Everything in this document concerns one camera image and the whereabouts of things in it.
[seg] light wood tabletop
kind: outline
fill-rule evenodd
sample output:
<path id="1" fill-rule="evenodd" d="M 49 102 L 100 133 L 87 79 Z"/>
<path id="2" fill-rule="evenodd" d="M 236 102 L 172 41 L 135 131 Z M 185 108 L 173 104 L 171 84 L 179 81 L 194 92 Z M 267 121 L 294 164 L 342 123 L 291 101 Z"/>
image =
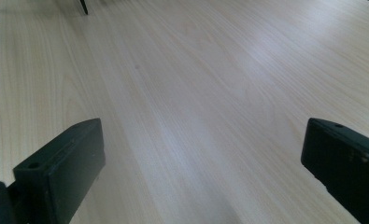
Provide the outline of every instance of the light wood tabletop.
<path id="1" fill-rule="evenodd" d="M 0 180 L 101 118 L 72 223 L 356 223 L 301 164 L 307 120 L 369 136 L 365 0 L 0 0 Z"/>

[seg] chair leg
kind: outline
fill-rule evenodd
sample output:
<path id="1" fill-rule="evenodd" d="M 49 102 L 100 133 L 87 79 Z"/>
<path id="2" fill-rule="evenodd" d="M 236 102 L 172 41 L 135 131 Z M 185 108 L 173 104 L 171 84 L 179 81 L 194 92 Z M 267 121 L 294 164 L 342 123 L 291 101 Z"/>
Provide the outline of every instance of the chair leg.
<path id="1" fill-rule="evenodd" d="M 82 7 L 84 8 L 84 11 L 85 11 L 85 14 L 88 15 L 88 9 L 86 8 L 86 5 L 85 5 L 85 0 L 79 0 L 82 4 Z"/>

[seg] screw hole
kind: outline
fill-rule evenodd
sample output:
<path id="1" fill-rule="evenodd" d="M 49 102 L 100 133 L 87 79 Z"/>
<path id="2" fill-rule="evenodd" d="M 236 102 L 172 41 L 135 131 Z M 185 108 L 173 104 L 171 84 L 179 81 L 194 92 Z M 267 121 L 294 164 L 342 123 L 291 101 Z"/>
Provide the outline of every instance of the screw hole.
<path id="1" fill-rule="evenodd" d="M 39 163 L 38 162 L 33 162 L 33 163 L 31 163 L 28 167 L 30 168 L 30 169 L 35 169 L 35 168 L 37 168 L 39 166 Z"/>

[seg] black leg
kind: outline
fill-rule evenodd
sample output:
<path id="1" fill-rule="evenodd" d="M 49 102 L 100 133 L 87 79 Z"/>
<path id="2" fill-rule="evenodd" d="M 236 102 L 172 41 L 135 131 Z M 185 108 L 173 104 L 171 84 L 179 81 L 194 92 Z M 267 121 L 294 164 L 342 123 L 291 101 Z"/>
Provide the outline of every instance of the black leg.
<path id="1" fill-rule="evenodd" d="M 88 9 L 86 8 L 86 5 L 85 5 L 85 0 L 79 0 L 82 4 L 82 7 L 84 8 L 84 11 L 85 11 L 85 14 L 88 15 Z"/>

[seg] wood grain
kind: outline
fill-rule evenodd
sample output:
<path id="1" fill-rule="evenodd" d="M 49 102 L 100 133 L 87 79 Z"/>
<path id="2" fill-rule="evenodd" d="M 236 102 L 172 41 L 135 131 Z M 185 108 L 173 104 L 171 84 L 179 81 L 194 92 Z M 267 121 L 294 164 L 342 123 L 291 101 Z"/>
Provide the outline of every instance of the wood grain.
<path id="1" fill-rule="evenodd" d="M 369 136 L 364 0 L 0 0 L 0 180 L 101 118 L 72 223 L 356 223 L 300 163 L 306 122 Z"/>

